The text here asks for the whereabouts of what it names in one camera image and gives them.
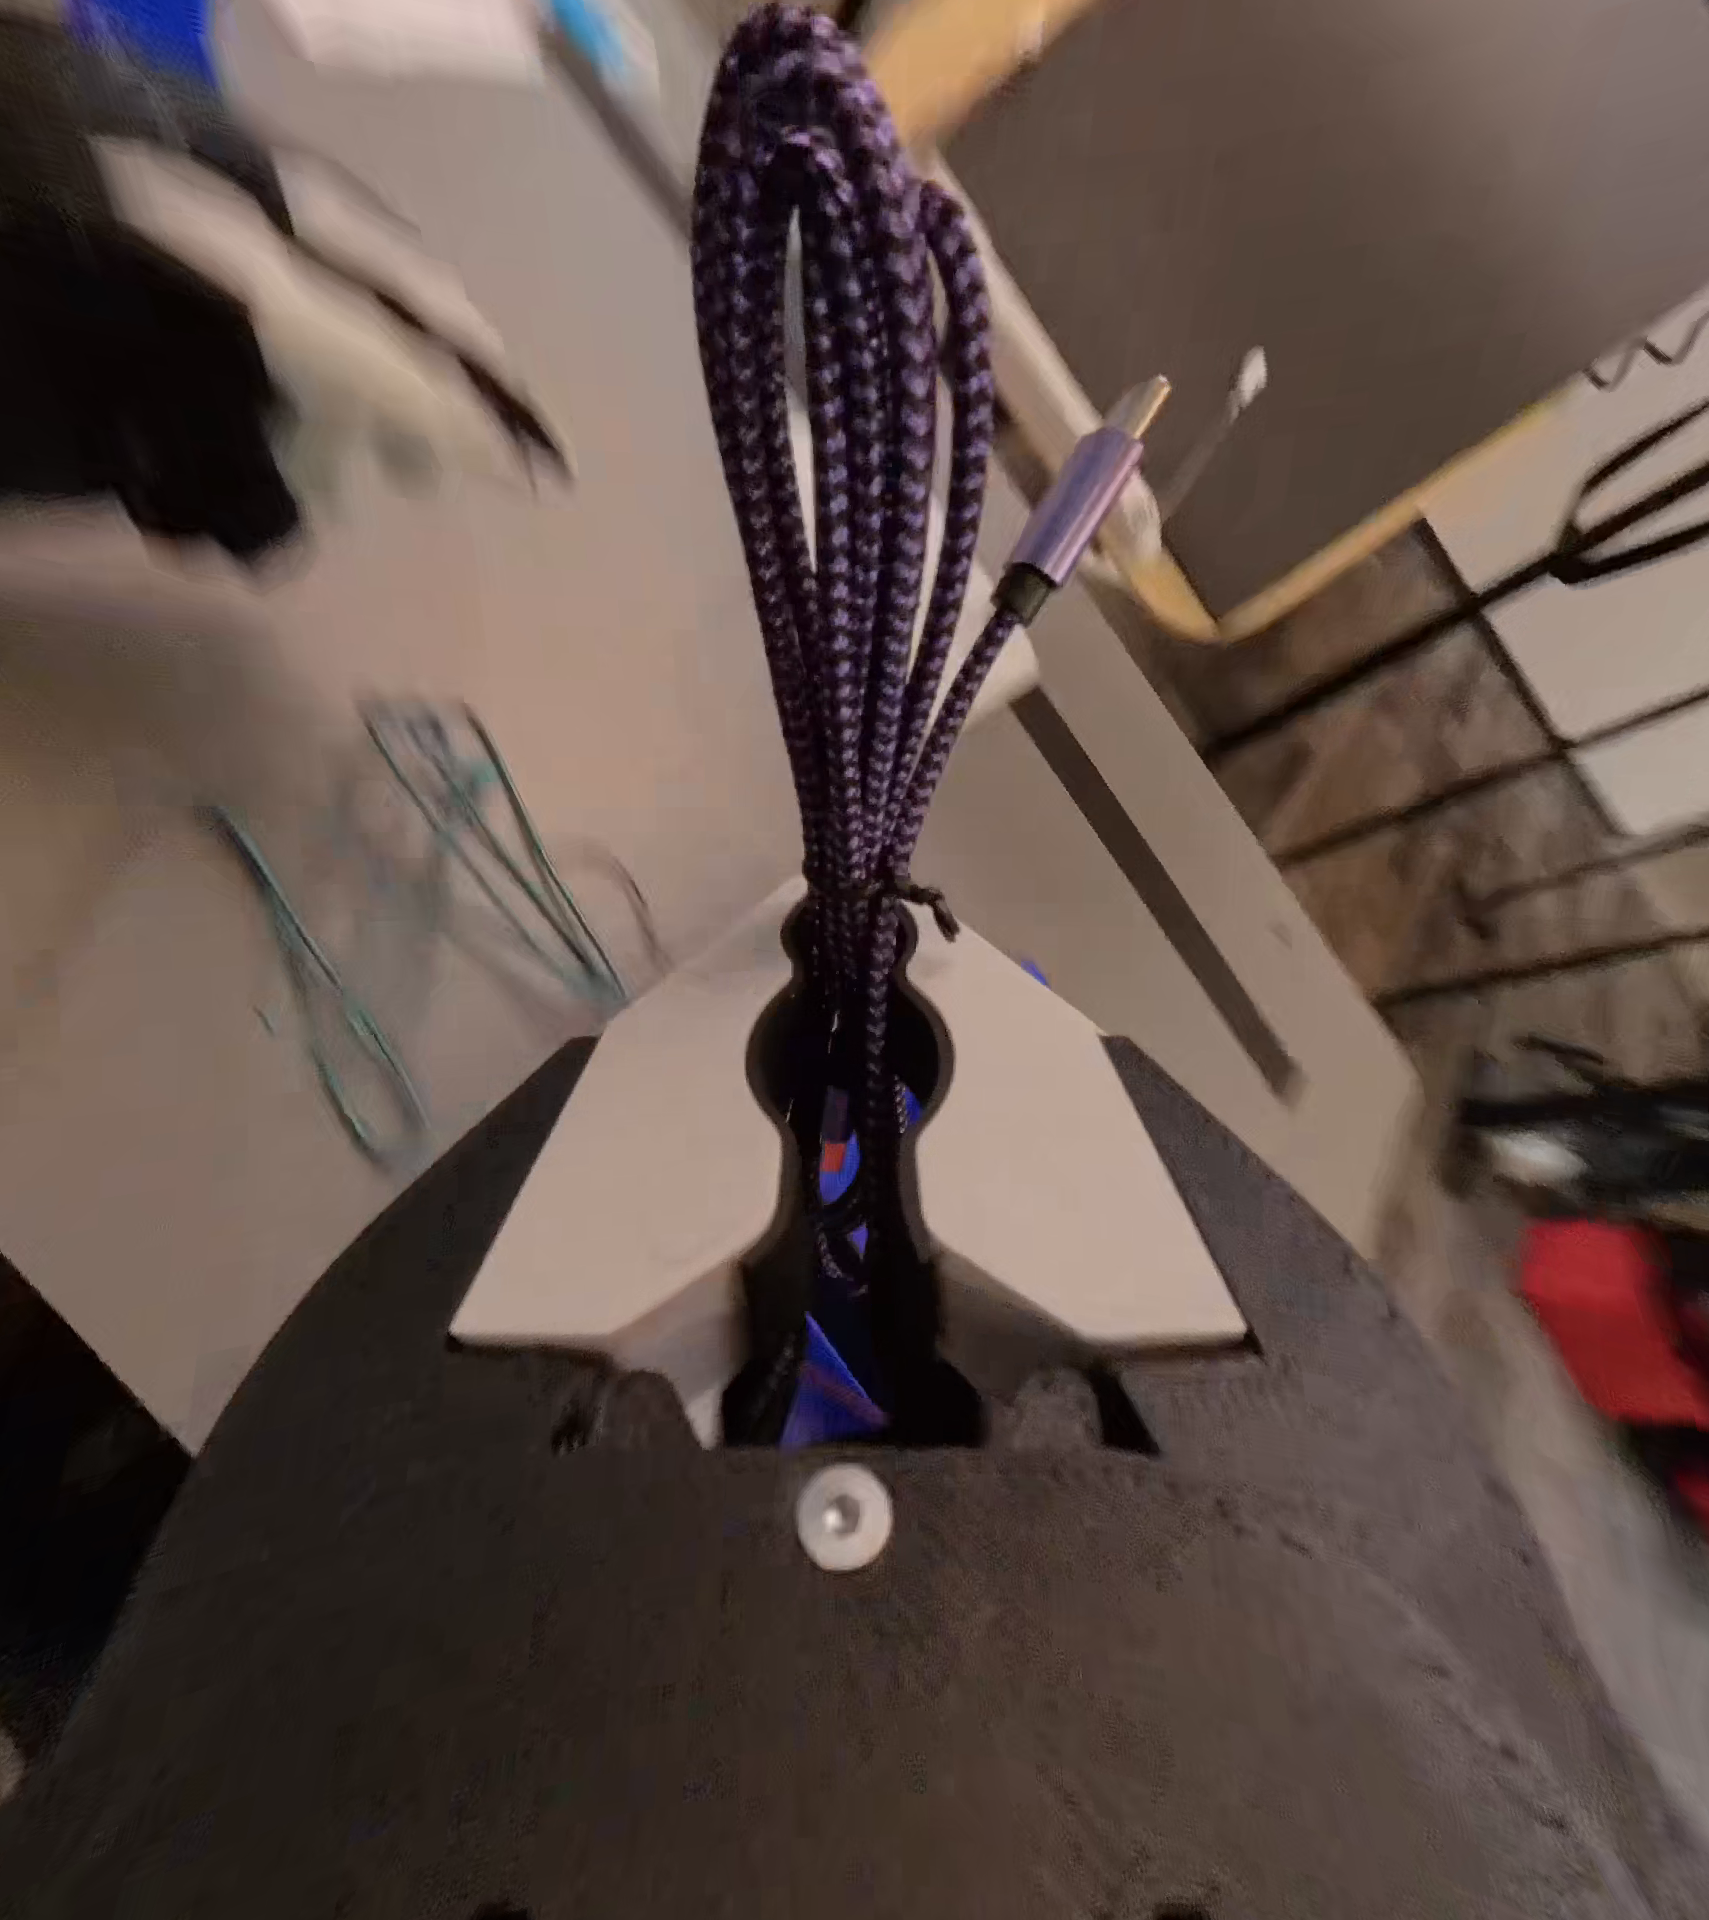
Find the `person's left hand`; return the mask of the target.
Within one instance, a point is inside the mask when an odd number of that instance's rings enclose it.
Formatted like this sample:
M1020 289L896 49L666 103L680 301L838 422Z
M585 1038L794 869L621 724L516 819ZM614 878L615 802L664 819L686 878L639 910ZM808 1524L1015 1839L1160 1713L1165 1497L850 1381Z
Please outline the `person's left hand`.
M133 232L0 220L0 507L261 562L303 529L283 419L239 301Z

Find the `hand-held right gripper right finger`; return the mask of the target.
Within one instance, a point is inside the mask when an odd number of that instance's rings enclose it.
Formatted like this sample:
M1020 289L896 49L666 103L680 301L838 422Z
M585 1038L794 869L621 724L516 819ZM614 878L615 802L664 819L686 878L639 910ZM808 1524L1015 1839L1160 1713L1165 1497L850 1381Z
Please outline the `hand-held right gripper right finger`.
M934 1082L899 1168L936 1359L1000 1401L1037 1374L1245 1347L1103 1035L978 933L911 917L899 987L933 1031Z

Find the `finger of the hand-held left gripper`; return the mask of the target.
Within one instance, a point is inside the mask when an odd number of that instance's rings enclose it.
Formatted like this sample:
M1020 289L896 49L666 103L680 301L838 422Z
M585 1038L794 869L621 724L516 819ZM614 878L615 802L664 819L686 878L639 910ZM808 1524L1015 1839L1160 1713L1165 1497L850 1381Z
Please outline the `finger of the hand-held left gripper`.
M290 488L339 488L356 468L393 488L573 480L560 431L457 274L339 176L293 157L278 225L185 151L101 137L96 156L121 223L249 318L281 399L273 454Z

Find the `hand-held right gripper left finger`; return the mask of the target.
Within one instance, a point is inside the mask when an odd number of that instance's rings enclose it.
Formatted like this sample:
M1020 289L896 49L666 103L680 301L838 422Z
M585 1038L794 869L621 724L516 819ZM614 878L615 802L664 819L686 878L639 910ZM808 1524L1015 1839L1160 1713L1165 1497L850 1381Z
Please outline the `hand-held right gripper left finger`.
M700 1445L747 1360L740 1267L781 1197L747 1085L756 1019L793 976L788 881L607 1025L450 1318L475 1350L656 1374Z

